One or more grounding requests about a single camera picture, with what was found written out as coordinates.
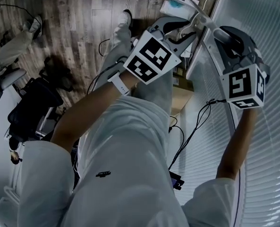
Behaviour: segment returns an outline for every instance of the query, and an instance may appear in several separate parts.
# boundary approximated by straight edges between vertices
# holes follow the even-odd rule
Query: black chair
[[[49,108],[58,107],[63,100],[57,90],[42,78],[31,79],[23,89],[20,103],[8,115],[9,134],[19,142],[36,139],[36,129]]]

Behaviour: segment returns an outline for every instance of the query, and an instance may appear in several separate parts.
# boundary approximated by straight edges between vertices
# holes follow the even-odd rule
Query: laminate floor
[[[202,7],[205,0],[199,0]],[[117,26],[122,10],[129,9],[138,32],[163,15],[164,0],[0,0],[0,4],[26,8],[32,15],[43,19],[43,36],[33,41],[27,52],[19,57],[15,67],[27,70],[27,75],[16,84],[23,87],[31,78],[39,77],[46,57],[55,56],[71,70],[74,90],[59,89],[64,107],[69,108],[86,94],[87,87],[102,66],[103,57],[98,53],[101,41],[110,38]],[[215,0],[208,0],[205,11],[210,14]],[[0,40],[8,31],[13,38],[22,30],[23,23],[31,17],[23,10],[0,7]],[[107,43],[103,43],[104,52]]]

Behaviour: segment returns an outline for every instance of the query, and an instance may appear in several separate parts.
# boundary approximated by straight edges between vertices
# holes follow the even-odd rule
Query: shoe
[[[132,16],[131,16],[131,12],[128,9],[124,10],[118,18],[118,24],[127,24],[128,26],[130,26],[131,21],[132,21]]]
[[[40,37],[42,35],[42,18],[38,15],[36,16],[36,18],[34,19],[34,22],[29,30],[31,33],[36,34],[36,38]]]
[[[22,25],[22,29],[23,31],[30,31],[31,29],[31,23],[29,21],[26,21],[23,25]]]

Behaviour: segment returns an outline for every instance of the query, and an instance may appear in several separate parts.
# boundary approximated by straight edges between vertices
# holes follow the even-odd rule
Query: leg
[[[150,101],[170,115],[173,91],[172,83],[173,75],[170,70],[148,85],[139,82],[132,96]]]
[[[4,67],[14,63],[21,54],[25,53],[38,30],[40,30],[40,35],[42,33],[42,19],[40,16],[34,19],[29,31],[21,32],[5,46],[0,48],[0,66]]]
[[[120,56],[128,57],[130,55],[130,51],[131,51],[131,32],[129,30],[130,21],[125,21],[126,20],[125,16],[127,16],[127,15],[125,12],[123,12],[120,16],[122,18],[119,18],[119,25],[115,29],[115,31],[110,39],[110,44],[109,44],[109,48],[108,48],[108,51],[110,51],[110,52],[105,57],[105,60],[103,62],[103,66],[102,66],[100,72],[102,72],[109,66],[113,65]],[[107,77],[116,70],[119,70],[121,73],[125,70],[125,68],[123,68],[123,64],[120,63],[117,66],[115,66],[114,68],[103,73],[99,77],[95,89],[104,85],[107,82]]]

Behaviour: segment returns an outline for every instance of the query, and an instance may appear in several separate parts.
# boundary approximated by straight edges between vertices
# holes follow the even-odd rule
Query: person
[[[42,19],[34,18],[34,22],[24,24],[24,30],[11,41],[0,48],[0,70],[14,63],[14,61],[26,52],[33,39],[42,35]]]
[[[130,23],[124,11],[102,70],[130,55]],[[133,96],[122,96],[107,82],[116,70],[128,89],[137,84]],[[228,227],[234,180],[257,112],[243,112],[216,179],[198,186],[193,199],[181,206],[165,160],[171,99],[172,71],[149,85],[121,63],[104,73],[95,90],[63,115],[51,142],[26,142],[18,226]],[[78,139],[80,180],[73,191],[70,152]]]
[[[18,165],[19,162],[22,162],[22,159],[19,158],[19,154],[16,151],[10,150],[10,154],[11,154],[11,162],[13,164]]]

